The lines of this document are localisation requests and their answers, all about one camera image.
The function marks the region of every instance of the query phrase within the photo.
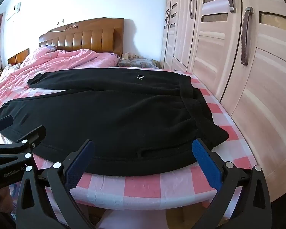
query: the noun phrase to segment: wardrobe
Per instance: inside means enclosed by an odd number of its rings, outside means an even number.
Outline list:
[[[286,193],[284,0],[167,0],[161,65],[205,84],[263,168],[271,201]]]

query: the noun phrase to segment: pink and white checkered bedsheet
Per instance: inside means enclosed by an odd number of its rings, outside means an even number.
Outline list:
[[[213,151],[217,152],[224,161],[232,161],[240,168],[251,169],[256,165],[248,144],[217,99],[193,74],[176,72],[191,77],[192,85],[202,91],[211,109],[214,123],[229,133],[229,139]],[[53,92],[57,91],[29,89],[23,97]],[[11,141],[0,135],[0,144],[8,143]],[[34,158],[39,169],[49,168],[52,165],[51,162],[36,155]],[[231,216],[240,190],[237,188],[235,191],[225,217]],[[115,210],[160,210],[202,201],[208,205],[216,194],[216,190],[210,187],[197,163],[172,172],[145,177],[109,177],[84,173],[78,186],[70,192],[78,203]]]

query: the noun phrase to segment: pink comforter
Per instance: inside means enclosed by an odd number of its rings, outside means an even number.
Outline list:
[[[119,57],[113,53],[96,53],[88,49],[48,52],[45,47],[41,47],[25,59],[20,69],[0,80],[0,107],[9,100],[26,97],[25,93],[30,89],[27,81],[38,73],[74,68],[114,67],[118,60]]]

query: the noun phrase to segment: floral pillow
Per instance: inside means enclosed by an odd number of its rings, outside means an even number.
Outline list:
[[[18,70],[20,68],[20,63],[15,64],[15,65],[7,65],[3,71],[2,74],[0,75],[0,80],[4,79],[7,77],[10,73],[13,73],[14,71]]]

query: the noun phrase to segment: blue gripper pad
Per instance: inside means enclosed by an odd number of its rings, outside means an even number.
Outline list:
[[[217,165],[214,163],[206,149],[197,139],[193,141],[192,153],[201,167],[210,186],[219,191],[222,186],[221,171],[218,169]]]
[[[11,115],[8,115],[8,116],[0,119],[0,131],[11,126],[13,124],[13,122],[14,122],[14,119]]]
[[[77,155],[65,172],[65,188],[67,190],[77,186],[87,166],[91,162],[91,159],[94,157],[93,141],[89,140],[85,143],[86,144],[82,148],[81,152]]]

